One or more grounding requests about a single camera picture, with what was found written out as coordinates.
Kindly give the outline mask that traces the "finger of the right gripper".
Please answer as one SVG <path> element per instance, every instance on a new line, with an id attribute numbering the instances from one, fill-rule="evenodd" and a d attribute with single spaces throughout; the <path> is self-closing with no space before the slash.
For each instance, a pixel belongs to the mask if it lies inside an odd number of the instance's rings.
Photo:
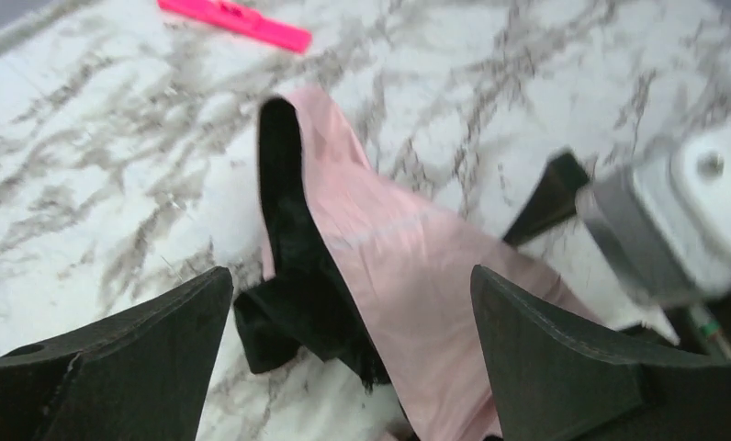
<path id="1" fill-rule="evenodd" d="M 503 241 L 519 247 L 574 218 L 576 195 L 589 182 L 590 176 L 572 151 L 552 157 Z"/>

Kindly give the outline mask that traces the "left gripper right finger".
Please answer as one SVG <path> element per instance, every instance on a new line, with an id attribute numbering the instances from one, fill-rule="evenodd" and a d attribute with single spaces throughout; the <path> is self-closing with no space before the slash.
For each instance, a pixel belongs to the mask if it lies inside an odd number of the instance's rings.
<path id="1" fill-rule="evenodd" d="M 731 360 L 622 334 L 476 266 L 471 297 L 506 440 L 731 440 Z"/>

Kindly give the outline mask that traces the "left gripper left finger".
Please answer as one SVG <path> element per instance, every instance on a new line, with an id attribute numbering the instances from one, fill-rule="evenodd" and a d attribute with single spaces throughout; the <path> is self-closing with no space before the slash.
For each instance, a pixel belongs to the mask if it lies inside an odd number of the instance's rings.
<path id="1" fill-rule="evenodd" d="M 0 440 L 192 440 L 231 307 L 217 266 L 0 356 Z"/>

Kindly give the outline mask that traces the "pink folding umbrella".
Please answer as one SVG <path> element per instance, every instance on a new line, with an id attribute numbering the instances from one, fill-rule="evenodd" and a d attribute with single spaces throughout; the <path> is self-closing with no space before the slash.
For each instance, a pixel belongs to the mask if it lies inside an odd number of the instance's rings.
<path id="1" fill-rule="evenodd" d="M 375 172 L 318 87 L 265 100 L 257 159 L 264 280 L 233 306 L 255 374 L 306 348 L 368 388 L 393 386 L 421 440 L 480 440 L 500 423 L 473 267 L 591 317 L 554 269 Z"/>

